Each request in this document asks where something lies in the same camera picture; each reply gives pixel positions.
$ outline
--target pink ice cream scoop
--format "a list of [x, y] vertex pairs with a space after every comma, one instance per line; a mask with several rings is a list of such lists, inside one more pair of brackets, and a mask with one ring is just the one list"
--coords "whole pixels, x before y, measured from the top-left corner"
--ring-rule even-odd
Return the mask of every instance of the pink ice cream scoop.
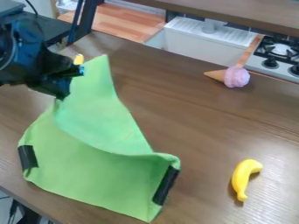
[[230, 66], [224, 73], [224, 83], [229, 88], [242, 88], [249, 80], [250, 74], [242, 67]]

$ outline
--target stove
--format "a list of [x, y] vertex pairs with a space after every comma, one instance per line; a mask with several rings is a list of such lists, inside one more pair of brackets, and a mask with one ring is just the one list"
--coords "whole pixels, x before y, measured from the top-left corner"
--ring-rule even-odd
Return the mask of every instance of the stove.
[[244, 68], [299, 83], [299, 42], [265, 36]]

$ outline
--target counter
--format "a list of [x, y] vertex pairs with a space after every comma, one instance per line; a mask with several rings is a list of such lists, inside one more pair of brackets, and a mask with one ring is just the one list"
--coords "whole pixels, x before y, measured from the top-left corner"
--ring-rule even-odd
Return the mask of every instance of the counter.
[[[297, 223], [297, 85], [253, 75], [246, 87], [229, 89], [203, 75], [222, 66], [97, 32], [62, 53], [83, 53], [88, 60], [107, 53], [117, 94], [150, 145], [181, 158], [177, 183], [153, 224]], [[17, 141], [51, 102], [26, 87], [0, 88], [1, 188], [58, 223], [142, 224], [23, 180]], [[246, 158], [264, 168], [251, 179], [249, 199], [241, 205], [230, 178]]]

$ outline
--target black clip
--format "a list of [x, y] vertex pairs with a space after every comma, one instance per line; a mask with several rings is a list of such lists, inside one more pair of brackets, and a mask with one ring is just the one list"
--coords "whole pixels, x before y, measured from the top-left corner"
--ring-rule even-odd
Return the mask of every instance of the black clip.
[[157, 188], [153, 197], [154, 203], [162, 206], [167, 198], [169, 190], [174, 185], [174, 182], [179, 174], [179, 170], [173, 168], [171, 165], [168, 167], [165, 176], [163, 177], [160, 186]]
[[38, 160], [35, 156], [33, 146], [22, 145], [17, 148], [20, 156], [23, 172], [27, 170], [27, 176], [30, 174], [31, 168], [38, 167]]

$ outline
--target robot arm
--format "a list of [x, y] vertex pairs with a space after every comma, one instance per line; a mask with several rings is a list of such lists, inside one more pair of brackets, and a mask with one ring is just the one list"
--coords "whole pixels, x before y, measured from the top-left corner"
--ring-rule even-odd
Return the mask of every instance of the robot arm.
[[11, 16], [0, 21], [0, 85], [25, 84], [63, 100], [72, 78], [82, 74], [72, 59], [45, 47], [35, 20]]

